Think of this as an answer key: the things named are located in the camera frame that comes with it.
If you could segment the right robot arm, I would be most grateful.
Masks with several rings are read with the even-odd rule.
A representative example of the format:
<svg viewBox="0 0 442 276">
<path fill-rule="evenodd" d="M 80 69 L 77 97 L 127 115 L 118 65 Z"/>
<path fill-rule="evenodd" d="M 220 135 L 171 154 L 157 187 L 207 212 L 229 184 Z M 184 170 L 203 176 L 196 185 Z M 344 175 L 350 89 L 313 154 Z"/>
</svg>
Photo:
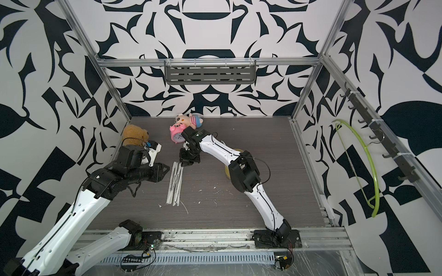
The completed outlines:
<svg viewBox="0 0 442 276">
<path fill-rule="evenodd" d="M 199 163 L 202 152 L 213 156 L 227 166 L 233 186 L 251 200 L 265 224 L 265 230 L 253 232 L 257 248 L 302 247 L 299 231 L 292 229 L 268 197 L 255 158 L 248 151 L 230 148 L 206 130 L 186 127 L 181 136 L 184 146 L 180 149 L 180 162 L 184 166 Z"/>
</svg>

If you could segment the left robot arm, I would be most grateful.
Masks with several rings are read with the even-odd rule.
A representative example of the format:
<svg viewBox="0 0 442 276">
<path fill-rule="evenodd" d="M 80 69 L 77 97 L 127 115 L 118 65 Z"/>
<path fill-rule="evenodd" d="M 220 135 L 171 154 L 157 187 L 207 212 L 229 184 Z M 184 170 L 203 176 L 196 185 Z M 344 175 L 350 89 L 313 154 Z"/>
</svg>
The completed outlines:
<svg viewBox="0 0 442 276">
<path fill-rule="evenodd" d="M 75 201 L 51 231 L 23 258 L 13 258 L 4 267 L 6 276 L 80 276 L 114 252 L 142 244 L 143 228 L 132 220 L 77 251 L 78 239 L 110 202 L 132 184 L 163 180 L 169 166 L 155 162 L 161 145 L 151 140 L 143 146 L 119 148 L 117 158 L 88 176 Z"/>
</svg>

